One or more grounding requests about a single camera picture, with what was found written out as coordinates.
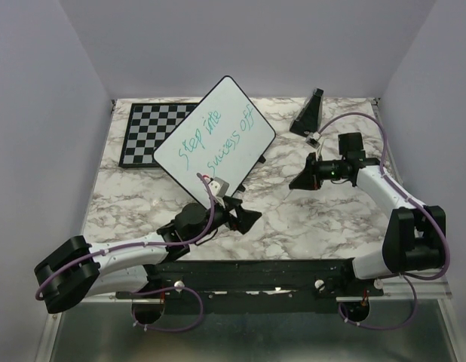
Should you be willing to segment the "black white checkerboard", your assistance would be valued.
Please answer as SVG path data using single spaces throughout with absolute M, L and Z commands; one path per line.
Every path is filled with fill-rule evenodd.
M 119 159 L 121 168 L 159 167 L 157 148 L 198 103 L 133 103 Z

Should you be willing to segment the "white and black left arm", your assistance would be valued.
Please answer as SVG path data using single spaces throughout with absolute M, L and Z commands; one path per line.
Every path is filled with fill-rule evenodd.
M 223 204 L 213 203 L 209 210 L 190 203 L 157 231 L 131 241 L 105 244 L 89 243 L 74 236 L 44 258 L 35 268 L 38 282 L 35 298 L 43 301 L 48 313 L 55 314 L 76 306 L 94 286 L 113 272 L 141 265 L 172 262 L 224 225 L 246 234 L 262 213 L 247 210 L 242 200 L 227 197 Z

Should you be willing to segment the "black triangular stand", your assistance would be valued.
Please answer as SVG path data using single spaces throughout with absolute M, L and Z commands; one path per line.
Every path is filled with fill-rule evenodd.
M 323 94 L 323 89 L 315 88 L 305 99 L 302 108 L 290 124 L 291 133 L 306 137 L 318 131 L 323 114 Z

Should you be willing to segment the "white whiteboard black frame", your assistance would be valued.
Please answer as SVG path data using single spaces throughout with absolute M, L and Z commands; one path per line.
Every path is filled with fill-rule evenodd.
M 154 159 L 191 197 L 210 206 L 197 174 L 218 177 L 233 195 L 276 133 L 230 76 L 224 76 L 156 149 Z

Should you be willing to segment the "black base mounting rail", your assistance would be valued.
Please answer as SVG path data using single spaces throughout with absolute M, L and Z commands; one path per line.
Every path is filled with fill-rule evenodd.
M 354 276 L 349 259 L 177 260 L 142 270 L 146 285 L 133 292 L 159 290 L 167 314 L 334 313 L 337 299 L 383 294 Z

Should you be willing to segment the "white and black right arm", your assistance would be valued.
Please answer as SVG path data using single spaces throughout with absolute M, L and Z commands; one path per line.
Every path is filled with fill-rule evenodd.
M 366 279 L 446 266 L 446 214 L 411 196 L 380 171 L 380 160 L 368 158 L 360 133 L 339 135 L 339 160 L 324 161 L 319 152 L 308 154 L 303 170 L 289 184 L 291 190 L 314 191 L 323 182 L 349 181 L 368 194 L 388 217 L 380 250 L 351 261 L 352 269 L 339 276 L 340 290 L 353 296 Z

